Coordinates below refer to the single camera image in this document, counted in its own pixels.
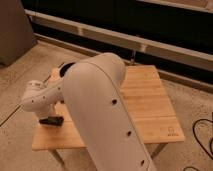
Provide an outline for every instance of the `black object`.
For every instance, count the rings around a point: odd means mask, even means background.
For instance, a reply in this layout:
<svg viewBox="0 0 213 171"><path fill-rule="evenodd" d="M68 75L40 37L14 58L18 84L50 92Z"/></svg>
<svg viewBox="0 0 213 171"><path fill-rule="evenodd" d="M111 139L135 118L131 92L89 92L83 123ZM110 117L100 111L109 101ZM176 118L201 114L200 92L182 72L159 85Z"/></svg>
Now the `black object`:
<svg viewBox="0 0 213 171"><path fill-rule="evenodd" d="M59 71L60 77L63 77L65 75L65 73L67 72L67 70L74 64L75 64L75 62L64 65Z"/></svg>
<svg viewBox="0 0 213 171"><path fill-rule="evenodd" d="M64 122L63 116L49 116L45 119L40 119L40 124L53 125L53 126L61 126Z"/></svg>

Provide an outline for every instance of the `black cable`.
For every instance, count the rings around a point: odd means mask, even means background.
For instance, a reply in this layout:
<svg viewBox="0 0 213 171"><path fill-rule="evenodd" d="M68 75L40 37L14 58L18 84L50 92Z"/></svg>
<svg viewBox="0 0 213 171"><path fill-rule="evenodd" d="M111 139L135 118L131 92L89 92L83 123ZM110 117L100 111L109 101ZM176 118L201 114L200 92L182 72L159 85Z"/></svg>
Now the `black cable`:
<svg viewBox="0 0 213 171"><path fill-rule="evenodd" d="M212 120L209 120L209 119L199 119L199 120L195 121L194 124L193 124L193 126L192 126L192 131L193 131L193 135L195 137L195 140L198 142L198 144L200 145L200 147L205 151L205 153L213 160L213 137L209 141L210 152L203 146L203 144L200 142L200 140L197 137L196 126L200 122L209 122L209 123L212 123L212 131L213 131L213 113L212 113ZM187 167L185 167L183 169L183 171L187 171L188 169L193 169L195 171L199 171L197 168L195 168L193 166L187 166Z"/></svg>
<svg viewBox="0 0 213 171"><path fill-rule="evenodd" d="M188 169L193 169L193 170L195 170L195 171L200 171L200 170L198 170L197 168L195 168L195 167L193 167L193 166L187 166L187 167L185 167L184 169L183 169L183 171L187 171Z"/></svg>
<svg viewBox="0 0 213 171"><path fill-rule="evenodd" d="M212 123L213 124L213 121L209 120L209 119L199 119L197 120L194 124L193 124L193 127L192 127L192 130L193 130L193 135L195 137L195 140L198 142L198 144L200 145L200 147L205 151L205 153L213 160L213 149L212 149L212 143L213 143L213 138L211 138L211 140L209 141L209 148L210 148L210 152L203 146L203 144L200 142L200 140L198 139L197 137L197 134L196 134L196 126L198 123L200 122L209 122L209 123Z"/></svg>

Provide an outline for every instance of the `small wooden stool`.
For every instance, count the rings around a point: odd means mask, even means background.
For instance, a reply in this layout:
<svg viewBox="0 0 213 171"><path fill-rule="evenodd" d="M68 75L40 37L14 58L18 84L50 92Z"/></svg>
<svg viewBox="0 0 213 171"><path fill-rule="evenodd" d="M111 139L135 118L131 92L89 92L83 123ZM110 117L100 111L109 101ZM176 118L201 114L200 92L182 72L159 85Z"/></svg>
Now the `small wooden stool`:
<svg viewBox="0 0 213 171"><path fill-rule="evenodd" d="M53 69L50 81L59 78L59 69ZM129 66L121 94L139 137L144 143L169 143L184 141L185 137L170 99L154 66ZM61 127L38 124L32 149L49 150L61 163L56 149L85 147L67 111L58 102L56 113L64 116Z"/></svg>

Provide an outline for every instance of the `wooden table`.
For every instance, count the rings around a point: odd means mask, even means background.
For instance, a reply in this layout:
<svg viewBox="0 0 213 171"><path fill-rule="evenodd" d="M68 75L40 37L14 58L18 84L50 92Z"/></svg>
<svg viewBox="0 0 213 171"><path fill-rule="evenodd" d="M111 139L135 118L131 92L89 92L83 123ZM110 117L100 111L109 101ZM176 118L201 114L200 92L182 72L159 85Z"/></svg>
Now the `wooden table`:
<svg viewBox="0 0 213 171"><path fill-rule="evenodd" d="M58 79L54 69L50 81ZM154 66L129 66L121 94L129 114L144 143L184 141L185 137L170 99ZM56 113L64 116L61 127L38 124L33 150L50 150L62 163L56 149L85 147L64 104L55 105Z"/></svg>

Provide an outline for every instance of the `speckled floor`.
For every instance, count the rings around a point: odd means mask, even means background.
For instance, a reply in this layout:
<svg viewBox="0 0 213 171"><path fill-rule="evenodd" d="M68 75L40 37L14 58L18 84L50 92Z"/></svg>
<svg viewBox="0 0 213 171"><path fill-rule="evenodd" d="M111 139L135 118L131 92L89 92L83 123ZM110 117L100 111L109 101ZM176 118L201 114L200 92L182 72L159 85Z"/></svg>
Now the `speckled floor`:
<svg viewBox="0 0 213 171"><path fill-rule="evenodd" d="M45 80L53 67L63 62L77 61L87 56L44 42L23 55L8 68L0 69L0 170L70 170L93 171L95 166L85 149L59 150L66 167L62 168L47 151L31 150L36 118L21 110L20 98L29 80ZM194 166L200 171L212 171L213 161L200 148L192 134L192 124L200 118L211 119L213 95L163 80L186 140L167 144L154 158L159 171L182 171ZM200 124L198 135L204 145L213 136L211 124ZM150 154L156 144L147 145Z"/></svg>

